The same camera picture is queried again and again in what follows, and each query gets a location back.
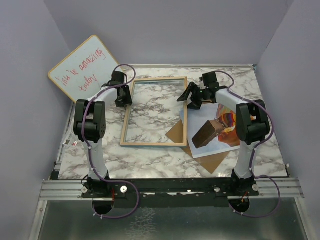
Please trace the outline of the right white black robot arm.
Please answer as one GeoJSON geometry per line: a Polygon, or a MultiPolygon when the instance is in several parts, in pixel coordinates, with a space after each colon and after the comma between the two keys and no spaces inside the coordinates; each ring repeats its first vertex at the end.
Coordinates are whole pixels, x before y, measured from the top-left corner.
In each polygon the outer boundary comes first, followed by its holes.
{"type": "Polygon", "coordinates": [[[191,110],[199,110],[207,102],[221,104],[235,113],[235,131],[240,148],[232,171],[232,176],[236,179],[230,182],[229,189],[234,195],[240,196],[248,189],[245,180],[255,178],[254,161],[258,147],[274,134],[270,127],[271,117],[262,99],[247,99],[231,91],[235,80],[230,74],[215,70],[203,74],[200,81],[204,84],[203,89],[191,82],[177,101],[190,99],[187,108],[191,110]]]}

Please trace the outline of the blue wooden photo frame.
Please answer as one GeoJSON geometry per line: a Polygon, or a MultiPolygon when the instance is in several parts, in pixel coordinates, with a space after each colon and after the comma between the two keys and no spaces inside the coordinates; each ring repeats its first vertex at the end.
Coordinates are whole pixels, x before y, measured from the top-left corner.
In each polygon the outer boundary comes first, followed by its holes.
{"type": "Polygon", "coordinates": [[[186,76],[135,79],[131,85],[133,104],[126,108],[120,146],[185,148],[187,102],[177,99],[187,86],[186,76]],[[180,120],[182,139],[175,143],[166,134],[180,120]]]}

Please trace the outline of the hot air balloon photo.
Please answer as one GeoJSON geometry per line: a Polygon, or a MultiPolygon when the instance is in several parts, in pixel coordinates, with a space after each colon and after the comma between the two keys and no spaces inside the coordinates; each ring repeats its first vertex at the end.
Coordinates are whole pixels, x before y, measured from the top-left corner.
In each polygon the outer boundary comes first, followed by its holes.
{"type": "Polygon", "coordinates": [[[188,109],[187,141],[194,158],[239,149],[235,112],[218,103],[205,103],[199,110],[188,109]]]}

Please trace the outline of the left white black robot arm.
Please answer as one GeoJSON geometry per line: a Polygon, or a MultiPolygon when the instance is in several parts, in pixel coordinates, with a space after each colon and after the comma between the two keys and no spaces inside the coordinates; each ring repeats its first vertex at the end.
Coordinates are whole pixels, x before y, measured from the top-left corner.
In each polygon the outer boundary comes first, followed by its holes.
{"type": "Polygon", "coordinates": [[[73,132],[82,142],[88,160],[88,178],[96,181],[93,191],[106,197],[111,190],[109,171],[105,165],[102,141],[106,133],[106,106],[115,103],[118,108],[131,106],[132,96],[127,75],[113,71],[111,80],[88,99],[79,99],[75,105],[73,132]]]}

